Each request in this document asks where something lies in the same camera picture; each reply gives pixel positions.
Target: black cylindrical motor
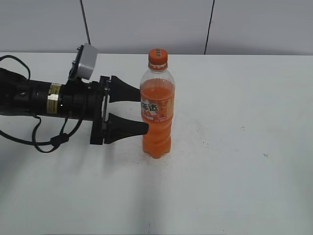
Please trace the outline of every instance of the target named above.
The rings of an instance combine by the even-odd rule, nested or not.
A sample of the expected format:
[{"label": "black cylindrical motor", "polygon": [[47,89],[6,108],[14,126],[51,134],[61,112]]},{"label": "black cylindrical motor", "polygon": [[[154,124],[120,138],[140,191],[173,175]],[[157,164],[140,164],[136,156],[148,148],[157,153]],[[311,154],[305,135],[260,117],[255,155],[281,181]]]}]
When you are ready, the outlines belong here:
[{"label": "black cylindrical motor", "polygon": [[93,120],[97,96],[103,91],[98,82],[80,79],[66,85],[27,80],[20,74],[0,68],[0,115],[79,119],[86,102],[84,120]]}]

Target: black wire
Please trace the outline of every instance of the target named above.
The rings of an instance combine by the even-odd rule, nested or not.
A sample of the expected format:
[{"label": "black wire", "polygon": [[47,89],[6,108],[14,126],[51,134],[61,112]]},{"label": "black wire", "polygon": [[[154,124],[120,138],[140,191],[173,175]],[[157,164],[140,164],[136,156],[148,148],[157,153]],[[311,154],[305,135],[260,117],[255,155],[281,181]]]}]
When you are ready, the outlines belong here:
[{"label": "black wire", "polygon": [[[27,69],[27,71],[28,71],[28,80],[30,80],[30,69],[22,60],[20,60],[19,58],[15,57],[13,55],[5,55],[5,56],[0,57],[0,61],[2,61],[3,59],[6,59],[6,58],[14,59],[14,60],[18,61],[21,65],[23,65]],[[80,115],[80,117],[79,117],[75,127],[73,128],[73,130],[67,135],[68,138],[76,133],[76,131],[78,130],[78,128],[80,127],[80,125],[83,122],[85,111],[86,111],[86,107],[87,107],[87,94],[88,93],[86,92],[86,97],[85,97],[82,113],[81,113],[81,115]],[[35,128],[34,128],[34,130],[32,132],[32,141],[25,141],[25,140],[13,137],[13,136],[11,136],[11,135],[9,135],[9,134],[1,131],[1,130],[0,130],[0,136],[3,136],[5,138],[7,138],[7,139],[9,139],[11,141],[17,142],[17,143],[26,144],[26,145],[33,145],[38,151],[40,151],[42,153],[51,153],[54,150],[58,149],[60,147],[60,145],[62,144],[62,142],[60,142],[57,145],[53,145],[51,140],[50,141],[46,141],[46,142],[36,142],[36,132],[37,132],[37,130],[38,130],[40,124],[41,124],[41,118],[39,116],[37,116],[37,115],[33,115],[33,117],[38,119],[39,122],[35,126]],[[67,120],[68,120],[68,117],[65,118],[64,124],[63,124],[63,126],[61,128],[61,131],[60,131],[60,134],[58,135],[58,137],[60,137],[60,138],[61,138],[61,135],[64,133],[64,128],[65,128],[65,125],[67,123]],[[53,148],[51,150],[49,150],[49,151],[44,151],[44,150],[39,148],[39,146],[46,146],[46,145],[53,145]]]},{"label": "black wire", "polygon": [[[11,141],[14,141],[14,142],[17,142],[17,143],[22,143],[22,144],[26,144],[26,145],[33,145],[33,142],[32,141],[25,141],[25,140],[21,140],[21,139],[18,139],[18,138],[15,138],[3,131],[0,130],[0,136],[3,136]],[[51,142],[50,141],[47,141],[47,142],[37,142],[37,145],[38,146],[45,146],[45,145],[51,145]]]},{"label": "black wire", "polygon": [[72,135],[74,135],[76,133],[76,131],[78,130],[78,128],[80,127],[80,125],[82,124],[82,122],[84,120],[86,107],[87,107],[87,92],[86,92],[86,96],[85,96],[85,101],[84,101],[82,113],[80,114],[80,117],[79,117],[78,122],[76,123],[74,129],[68,134],[68,137],[71,137]]},{"label": "black wire", "polygon": [[22,60],[20,60],[18,57],[15,57],[14,55],[4,55],[4,56],[0,57],[0,61],[2,61],[2,60],[4,60],[4,59],[7,59],[7,58],[16,60],[16,61],[19,62],[21,65],[23,65],[23,66],[27,69],[27,72],[28,72],[28,80],[30,79],[30,69],[29,69],[29,67],[28,67]]},{"label": "black wire", "polygon": [[36,119],[39,120],[38,124],[35,126],[35,128],[34,128],[32,134],[31,134],[31,140],[32,140],[32,143],[33,143],[34,147],[35,147],[39,152],[42,152],[42,153],[51,153],[51,152],[53,152],[54,150],[58,149],[58,148],[60,147],[60,145],[53,146],[53,148],[52,148],[51,150],[49,150],[49,151],[44,151],[44,150],[42,150],[42,149],[39,148],[39,146],[37,145],[37,142],[36,142],[36,132],[37,132],[37,130],[38,130],[40,124],[41,124],[41,118],[40,118],[39,116],[36,116],[36,115],[34,115],[34,118],[36,118]]}]

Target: orange soda bottle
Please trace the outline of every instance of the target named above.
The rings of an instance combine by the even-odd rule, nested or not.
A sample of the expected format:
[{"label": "orange soda bottle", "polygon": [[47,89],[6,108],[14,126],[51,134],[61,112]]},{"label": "orange soda bottle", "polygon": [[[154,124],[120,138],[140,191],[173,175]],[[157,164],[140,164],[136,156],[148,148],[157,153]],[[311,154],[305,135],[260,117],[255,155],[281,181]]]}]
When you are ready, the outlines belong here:
[{"label": "orange soda bottle", "polygon": [[171,150],[171,126],[174,115],[175,82],[167,70],[168,53],[163,49],[149,52],[148,71],[140,83],[141,116],[149,124],[143,136],[143,151],[160,158]]}]

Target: bottle neck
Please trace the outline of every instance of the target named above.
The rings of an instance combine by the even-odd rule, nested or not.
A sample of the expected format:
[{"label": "bottle neck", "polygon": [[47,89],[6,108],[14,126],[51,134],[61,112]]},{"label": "bottle neck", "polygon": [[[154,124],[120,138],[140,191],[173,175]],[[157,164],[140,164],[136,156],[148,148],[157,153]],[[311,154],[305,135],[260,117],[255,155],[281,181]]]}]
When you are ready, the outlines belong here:
[{"label": "bottle neck", "polygon": [[166,62],[165,64],[163,65],[154,65],[154,64],[151,64],[150,62],[148,63],[148,67],[150,70],[152,71],[165,71],[167,70],[167,67],[168,67],[168,63]]},{"label": "bottle neck", "polygon": [[151,72],[153,73],[163,73],[165,71],[167,71],[167,68],[165,68],[164,70],[153,70],[152,68],[148,67],[150,69]]}]

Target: white tabletop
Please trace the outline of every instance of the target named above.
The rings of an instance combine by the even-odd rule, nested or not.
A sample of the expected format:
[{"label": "white tabletop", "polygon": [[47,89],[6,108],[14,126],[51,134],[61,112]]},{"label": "white tabletop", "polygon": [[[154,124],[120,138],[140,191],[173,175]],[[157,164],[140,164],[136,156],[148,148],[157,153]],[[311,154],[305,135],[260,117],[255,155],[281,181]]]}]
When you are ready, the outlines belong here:
[{"label": "white tabletop", "polygon": [[[13,54],[32,79],[58,83],[75,58]],[[26,75],[14,61],[0,67]],[[92,79],[138,87],[146,69],[146,55],[100,54]],[[313,234],[313,57],[171,55],[169,70],[172,150],[160,160],[142,137],[89,145],[89,121],[51,154],[1,138],[0,234]],[[141,120],[139,103],[109,110]],[[0,117],[1,130],[28,140],[36,123]],[[62,123],[43,117],[38,140]]]}]

